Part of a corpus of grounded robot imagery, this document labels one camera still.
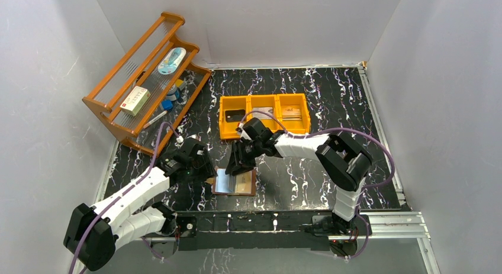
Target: corner wall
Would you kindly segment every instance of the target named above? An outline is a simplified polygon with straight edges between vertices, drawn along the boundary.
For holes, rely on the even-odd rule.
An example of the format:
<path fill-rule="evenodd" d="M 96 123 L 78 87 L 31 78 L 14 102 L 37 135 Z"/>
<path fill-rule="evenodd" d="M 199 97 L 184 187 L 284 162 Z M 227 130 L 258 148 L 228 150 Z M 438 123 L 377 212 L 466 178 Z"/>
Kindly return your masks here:
<path fill-rule="evenodd" d="M 67 273 L 114 138 L 82 97 L 123 56 L 96 0 L 0 0 L 0 273 Z"/>
<path fill-rule="evenodd" d="M 98 0 L 127 51 L 163 11 L 204 67 L 368 60 L 399 0 Z"/>
<path fill-rule="evenodd" d="M 443 274 L 502 267 L 502 0 L 401 0 L 368 63 Z"/>

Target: orange tray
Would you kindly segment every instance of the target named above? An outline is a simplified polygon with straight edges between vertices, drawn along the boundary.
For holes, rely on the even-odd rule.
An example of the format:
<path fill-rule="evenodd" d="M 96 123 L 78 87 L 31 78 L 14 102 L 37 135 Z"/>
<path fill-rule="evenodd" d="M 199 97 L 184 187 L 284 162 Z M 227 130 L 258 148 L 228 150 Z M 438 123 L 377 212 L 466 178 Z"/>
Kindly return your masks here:
<path fill-rule="evenodd" d="M 285 107 L 297 105 L 300 109 L 300 120 L 284 120 L 282 110 Z M 221 96 L 220 97 L 220 138 L 238 139 L 236 128 L 239 122 L 227 122 L 225 112 L 232 110 L 245 110 L 246 113 L 255 108 L 271 107 L 275 116 L 286 129 L 295 134 L 305 134 L 310 132 L 310 115 L 307 108 L 305 94 L 282 94 L 282 95 L 243 95 L 243 96 Z M 253 115 L 246 117 L 246 121 L 251 120 Z M 263 124 L 270 128 L 272 132 L 280 129 L 280 126 L 272 119 L 260 119 Z"/>

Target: plastic container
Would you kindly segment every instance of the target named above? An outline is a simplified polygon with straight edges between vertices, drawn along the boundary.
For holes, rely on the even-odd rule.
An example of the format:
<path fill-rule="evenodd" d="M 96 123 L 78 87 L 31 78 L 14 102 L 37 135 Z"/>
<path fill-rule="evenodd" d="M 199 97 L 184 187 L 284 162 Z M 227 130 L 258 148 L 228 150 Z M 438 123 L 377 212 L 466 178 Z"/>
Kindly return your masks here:
<path fill-rule="evenodd" d="M 284 115 L 282 110 L 291 108 L 299 110 L 297 117 Z M 240 138 L 236 128 L 239 124 L 240 114 L 248 113 L 252 110 L 262 110 L 270 112 L 275 116 L 289 132 L 295 134 L 305 134 L 310 132 L 310 115 L 307 108 L 305 94 L 282 94 L 282 95 L 247 95 L 247 96 L 221 96 L 220 97 L 220 138 L 237 139 Z M 279 124 L 274 120 L 268 119 L 265 115 L 248 115 L 246 121 L 257 117 L 272 132 L 280 129 Z"/>
<path fill-rule="evenodd" d="M 183 91 L 186 88 L 186 82 L 184 80 L 176 80 L 174 83 L 180 91 Z"/>

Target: white panel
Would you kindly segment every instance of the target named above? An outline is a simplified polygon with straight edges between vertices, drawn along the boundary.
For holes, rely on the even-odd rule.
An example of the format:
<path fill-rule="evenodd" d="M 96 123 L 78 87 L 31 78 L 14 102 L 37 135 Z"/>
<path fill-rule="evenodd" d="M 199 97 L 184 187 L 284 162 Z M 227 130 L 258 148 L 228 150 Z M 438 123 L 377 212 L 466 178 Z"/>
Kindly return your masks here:
<path fill-rule="evenodd" d="M 334 202 L 333 213 L 345 221 L 350 221 L 356 214 L 356 208 L 359 206 L 361 190 L 366 178 L 359 182 L 359 188 L 356 191 L 346 191 L 336 186 L 336 201 Z"/>
<path fill-rule="evenodd" d="M 399 0 L 98 0 L 128 50 L 162 11 L 202 66 L 295 66 L 368 60 Z"/>
<path fill-rule="evenodd" d="M 501 6 L 401 0 L 368 64 L 406 198 L 445 274 L 502 267 Z"/>
<path fill-rule="evenodd" d="M 287 134 L 281 135 L 277 138 L 275 148 L 282 157 L 301 157 L 304 159 L 311 159 L 319 162 L 316 155 L 317 148 L 324 144 L 329 139 L 329 134 L 322 134 L 312 138 L 293 138 Z"/>
<path fill-rule="evenodd" d="M 115 251 L 146 234 L 160 232 L 165 221 L 166 218 L 164 218 L 162 212 L 152 207 L 132 215 L 114 232 L 114 234 L 118 235 L 118 240 L 115 242 Z"/>
<path fill-rule="evenodd" d="M 0 273 L 65 273 L 114 139 L 82 97 L 124 54 L 96 0 L 0 0 Z"/>
<path fill-rule="evenodd" d="M 154 167 L 147 178 L 137 183 L 147 171 L 148 169 L 118 192 L 93 205 L 95 207 L 94 211 L 96 214 L 99 214 L 103 209 L 109 206 L 116 197 L 121 196 L 118 202 L 110 207 L 103 215 L 103 218 L 110 219 L 109 225 L 113 233 L 117 231 L 118 226 L 121 225 L 124 220 L 146 204 L 146 202 L 151 200 L 155 195 L 169 189 L 169 178 L 165 177 L 164 171 L 158 167 Z"/>

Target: light blue object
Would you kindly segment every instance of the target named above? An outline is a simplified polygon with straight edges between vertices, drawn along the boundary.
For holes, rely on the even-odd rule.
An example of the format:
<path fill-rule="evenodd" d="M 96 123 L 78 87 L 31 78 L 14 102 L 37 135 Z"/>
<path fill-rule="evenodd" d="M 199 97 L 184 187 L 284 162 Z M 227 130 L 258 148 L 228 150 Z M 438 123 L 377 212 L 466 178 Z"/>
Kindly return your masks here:
<path fill-rule="evenodd" d="M 226 175 L 225 169 L 216 170 L 216 192 L 218 193 L 235 193 L 236 177 Z"/>
<path fill-rule="evenodd" d="M 176 71 L 179 64 L 185 57 L 186 50 L 182 47 L 172 49 L 158 65 L 157 70 L 163 75 L 169 75 Z"/>
<path fill-rule="evenodd" d="M 160 105 L 162 106 L 162 109 L 164 109 L 164 110 L 171 110 L 172 109 L 172 102 L 171 101 L 162 101 L 160 103 Z"/>

